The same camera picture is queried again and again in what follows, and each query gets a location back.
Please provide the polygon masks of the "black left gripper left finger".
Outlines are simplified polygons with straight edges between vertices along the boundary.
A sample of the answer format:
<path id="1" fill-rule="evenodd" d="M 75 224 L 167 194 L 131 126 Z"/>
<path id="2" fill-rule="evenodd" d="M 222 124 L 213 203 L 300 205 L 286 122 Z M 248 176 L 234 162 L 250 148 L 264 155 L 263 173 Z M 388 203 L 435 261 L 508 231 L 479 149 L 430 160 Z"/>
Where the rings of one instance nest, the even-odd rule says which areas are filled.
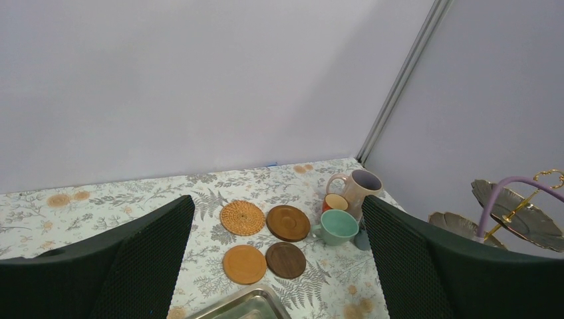
<path id="1" fill-rule="evenodd" d="M 167 317 L 194 212 L 183 195 L 77 243 L 3 259 L 1 317 Z"/>

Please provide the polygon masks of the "stainless steel tray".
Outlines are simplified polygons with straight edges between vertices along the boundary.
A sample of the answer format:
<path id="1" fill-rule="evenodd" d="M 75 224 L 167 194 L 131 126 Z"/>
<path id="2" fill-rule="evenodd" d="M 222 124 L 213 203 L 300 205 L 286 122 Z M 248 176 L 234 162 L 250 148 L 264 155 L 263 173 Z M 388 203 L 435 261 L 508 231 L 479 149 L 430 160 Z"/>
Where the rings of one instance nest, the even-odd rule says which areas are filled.
<path id="1" fill-rule="evenodd" d="M 282 318 L 291 319 L 275 291 L 264 284 L 248 286 L 188 318 Z"/>

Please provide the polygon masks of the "aluminium frame post right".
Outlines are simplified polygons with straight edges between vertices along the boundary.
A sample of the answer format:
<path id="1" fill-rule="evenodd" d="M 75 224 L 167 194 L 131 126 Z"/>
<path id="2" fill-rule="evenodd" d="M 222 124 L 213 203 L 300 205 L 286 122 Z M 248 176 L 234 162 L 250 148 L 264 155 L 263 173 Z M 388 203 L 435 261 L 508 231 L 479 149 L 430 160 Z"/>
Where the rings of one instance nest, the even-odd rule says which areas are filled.
<path id="1" fill-rule="evenodd" d="M 412 73 L 414 72 L 414 69 L 428 46 L 428 43 L 436 32 L 436 29 L 448 12 L 451 4 L 451 0 L 436 0 L 433 2 L 414 42 L 412 43 L 412 46 L 410 47 L 408 55 L 406 56 L 404 63 L 402 64 L 388 92 L 388 95 L 384 100 L 370 132 L 357 154 L 356 160 L 362 166 L 366 165 L 366 161 L 382 135 L 387 122 L 391 118 L 392 113 L 396 108 L 396 105 L 398 104 Z"/>

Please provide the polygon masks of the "brown wooden saucer coaster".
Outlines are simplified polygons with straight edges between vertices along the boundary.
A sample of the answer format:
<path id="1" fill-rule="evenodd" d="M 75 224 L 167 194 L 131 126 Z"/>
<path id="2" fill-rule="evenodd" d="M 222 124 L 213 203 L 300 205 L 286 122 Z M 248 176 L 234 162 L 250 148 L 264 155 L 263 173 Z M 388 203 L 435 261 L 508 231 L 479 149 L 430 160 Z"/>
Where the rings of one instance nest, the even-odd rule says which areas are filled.
<path id="1" fill-rule="evenodd" d="M 270 209 L 266 225 L 275 237 L 290 243 L 302 241 L 311 230 L 306 214 L 290 205 L 278 205 Z"/>

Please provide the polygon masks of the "grey patterned mug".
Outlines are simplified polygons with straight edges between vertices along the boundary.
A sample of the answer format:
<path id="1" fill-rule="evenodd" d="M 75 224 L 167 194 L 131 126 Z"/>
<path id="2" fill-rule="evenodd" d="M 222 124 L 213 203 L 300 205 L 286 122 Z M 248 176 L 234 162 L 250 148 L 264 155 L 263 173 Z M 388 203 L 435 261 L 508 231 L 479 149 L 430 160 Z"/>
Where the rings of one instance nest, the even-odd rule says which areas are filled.
<path id="1" fill-rule="evenodd" d="M 361 251 L 370 251 L 370 241 L 366 229 L 360 228 L 353 239 L 355 247 Z"/>

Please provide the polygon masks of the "light orange wooden coaster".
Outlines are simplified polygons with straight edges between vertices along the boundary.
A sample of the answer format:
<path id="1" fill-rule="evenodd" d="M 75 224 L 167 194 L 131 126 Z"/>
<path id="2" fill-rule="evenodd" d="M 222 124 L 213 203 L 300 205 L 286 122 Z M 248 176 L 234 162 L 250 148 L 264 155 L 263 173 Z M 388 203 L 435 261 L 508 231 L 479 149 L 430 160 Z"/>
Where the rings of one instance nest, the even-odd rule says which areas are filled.
<path id="1" fill-rule="evenodd" d="M 228 279 L 242 285 L 259 282 L 267 270 L 265 256 L 250 245 L 230 248 L 223 256 L 222 265 Z"/>

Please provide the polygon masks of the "woven rattan coaster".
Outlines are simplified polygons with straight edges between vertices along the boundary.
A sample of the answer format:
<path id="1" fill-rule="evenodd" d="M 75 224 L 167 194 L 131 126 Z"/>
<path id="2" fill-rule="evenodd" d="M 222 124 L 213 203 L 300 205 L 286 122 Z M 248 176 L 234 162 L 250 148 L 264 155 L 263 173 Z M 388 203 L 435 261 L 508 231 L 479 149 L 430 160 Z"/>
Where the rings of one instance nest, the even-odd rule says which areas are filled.
<path id="1" fill-rule="evenodd" d="M 220 212 L 219 218 L 224 228 L 234 235 L 254 235 L 265 225 L 265 214 L 248 201 L 232 201 Z"/>

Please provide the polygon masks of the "three tier black cake stand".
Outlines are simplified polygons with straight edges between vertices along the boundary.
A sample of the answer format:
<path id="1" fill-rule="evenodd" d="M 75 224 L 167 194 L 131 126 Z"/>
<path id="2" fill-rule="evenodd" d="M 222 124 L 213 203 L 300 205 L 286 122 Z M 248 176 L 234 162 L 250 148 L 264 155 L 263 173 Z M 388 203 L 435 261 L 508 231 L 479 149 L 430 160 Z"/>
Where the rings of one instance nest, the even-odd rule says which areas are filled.
<path id="1" fill-rule="evenodd" d="M 503 228 L 513 235 L 543 249 L 558 253 L 563 252 L 563 231 L 531 200 L 540 193 L 536 189 L 530 196 L 523 197 L 515 191 L 502 187 L 488 213 L 497 225 L 484 234 L 484 243 L 491 247 L 506 250 L 507 247 L 494 237 L 494 233 Z M 473 239 L 479 225 L 451 212 L 434 212 L 428 222 L 443 230 L 467 239 Z"/>

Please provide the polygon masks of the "small red cup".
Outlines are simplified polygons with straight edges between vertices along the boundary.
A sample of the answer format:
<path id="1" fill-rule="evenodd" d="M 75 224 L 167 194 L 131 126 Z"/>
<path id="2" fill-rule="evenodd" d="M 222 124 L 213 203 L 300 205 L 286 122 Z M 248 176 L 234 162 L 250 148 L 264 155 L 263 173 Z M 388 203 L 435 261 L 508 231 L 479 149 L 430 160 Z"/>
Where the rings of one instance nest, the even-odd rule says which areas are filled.
<path id="1" fill-rule="evenodd" d="M 338 209 L 346 211 L 349 208 L 348 201 L 341 195 L 336 193 L 328 193 L 325 195 L 322 203 L 322 212 L 330 209 Z"/>

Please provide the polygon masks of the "dark walnut coaster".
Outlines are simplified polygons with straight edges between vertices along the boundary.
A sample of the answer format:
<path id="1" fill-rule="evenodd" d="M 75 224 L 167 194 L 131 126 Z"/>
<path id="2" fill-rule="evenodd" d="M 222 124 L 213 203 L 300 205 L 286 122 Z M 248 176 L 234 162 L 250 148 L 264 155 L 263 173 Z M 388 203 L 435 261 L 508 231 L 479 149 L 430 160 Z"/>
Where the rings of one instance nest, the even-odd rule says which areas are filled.
<path id="1" fill-rule="evenodd" d="M 269 270 L 284 279 L 301 276 L 307 266 L 303 252 L 295 245 L 286 242 L 271 245 L 266 251 L 265 259 Z"/>

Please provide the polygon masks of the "mint green cup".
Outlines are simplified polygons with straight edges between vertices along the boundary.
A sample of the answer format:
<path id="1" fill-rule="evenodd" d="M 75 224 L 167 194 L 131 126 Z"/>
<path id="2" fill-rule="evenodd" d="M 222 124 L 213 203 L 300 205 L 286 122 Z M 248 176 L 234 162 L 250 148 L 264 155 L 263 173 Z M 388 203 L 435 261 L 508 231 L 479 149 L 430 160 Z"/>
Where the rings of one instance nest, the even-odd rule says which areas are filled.
<path id="1" fill-rule="evenodd" d="M 339 246 L 351 240 L 359 231 L 357 221 L 346 211 L 329 209 L 320 216 L 319 223 L 310 233 L 328 246 Z"/>

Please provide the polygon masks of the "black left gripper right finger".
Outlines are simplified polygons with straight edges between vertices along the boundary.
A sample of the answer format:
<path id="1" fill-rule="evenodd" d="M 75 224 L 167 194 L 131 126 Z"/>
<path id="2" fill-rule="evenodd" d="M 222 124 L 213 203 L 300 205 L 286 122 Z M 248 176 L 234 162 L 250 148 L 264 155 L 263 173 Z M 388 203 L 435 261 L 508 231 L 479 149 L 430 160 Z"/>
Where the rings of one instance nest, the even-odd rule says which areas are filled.
<path id="1" fill-rule="evenodd" d="M 362 216 L 391 318 L 562 318 L 563 261 L 463 238 L 369 195 Z"/>

